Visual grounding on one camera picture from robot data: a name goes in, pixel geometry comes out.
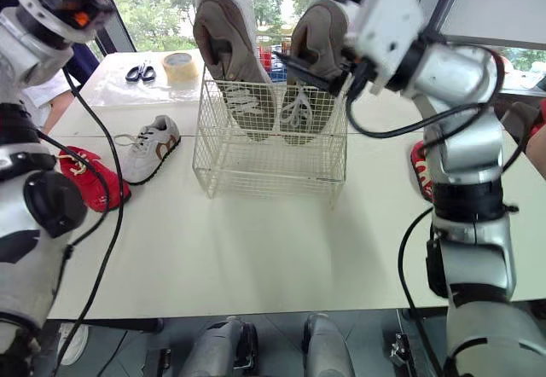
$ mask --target white table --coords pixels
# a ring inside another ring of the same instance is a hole
[[[107,57],[84,87],[84,96],[92,96],[108,66],[128,67],[125,63],[134,60],[127,54]],[[157,177],[131,189],[133,198],[89,318],[407,307],[397,255],[405,230],[428,207],[409,163],[410,148],[421,139],[420,133],[382,141],[351,133],[347,183],[333,211],[313,198],[223,195],[209,200],[191,168],[197,108],[197,102],[95,108],[113,134],[137,132],[156,114],[166,113],[185,137]],[[380,97],[365,94],[358,117],[370,129],[382,131],[416,121],[419,114],[410,102],[386,92]],[[78,103],[52,135],[66,145],[101,154],[113,168],[106,140]],[[506,151],[514,148],[507,135]],[[505,200],[521,209],[511,221],[518,271],[515,298],[546,298],[541,271],[546,256],[546,183],[521,157],[503,184]],[[85,228],[97,218],[90,212]],[[113,213],[78,247],[51,318],[75,318],[81,311],[115,221]],[[415,230],[405,268],[415,302],[440,306],[445,301],[427,285],[429,222]]]

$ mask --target white wall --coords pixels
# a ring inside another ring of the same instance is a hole
[[[546,45],[546,0],[455,0],[442,32]]]

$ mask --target scissors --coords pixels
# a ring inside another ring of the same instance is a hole
[[[134,66],[125,76],[125,80],[129,83],[138,83],[138,80],[140,79],[142,79],[142,81],[155,80],[155,70],[147,61],[140,66]]]

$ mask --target gray shoe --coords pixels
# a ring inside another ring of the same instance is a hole
[[[243,130],[272,131],[276,106],[267,85],[231,84],[221,81],[270,84],[271,80],[256,57],[255,23],[245,0],[200,0],[195,15],[194,37],[206,68],[218,81],[218,88],[234,120]],[[245,131],[255,141],[269,134]]]
[[[331,0],[317,0],[304,13],[292,35],[291,56],[310,64],[309,71],[326,79],[341,75],[341,49],[347,32],[344,10]],[[335,97],[298,84],[288,71],[288,88],[281,112],[281,131],[320,133],[334,110]],[[303,145],[313,136],[285,136],[291,145]]]

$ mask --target gray floor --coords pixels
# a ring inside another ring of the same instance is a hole
[[[391,338],[399,331],[395,310],[368,310],[328,313],[346,338],[358,376],[395,377],[395,367],[388,359],[384,337]],[[259,337],[259,372],[268,376],[303,376],[303,355],[300,343],[308,313],[243,316],[255,324]],[[159,334],[129,332],[119,354],[103,374],[104,377],[137,377],[142,375],[146,353],[153,348],[172,349],[172,367],[165,377],[176,376],[200,333],[222,317],[167,319]],[[444,339],[442,322],[427,325],[434,338]],[[411,325],[408,333],[413,333]],[[96,376],[110,358],[123,336],[123,330],[92,328],[87,348],[74,365],[61,368],[60,377]],[[37,376],[50,371],[55,347],[46,351],[38,362]]]

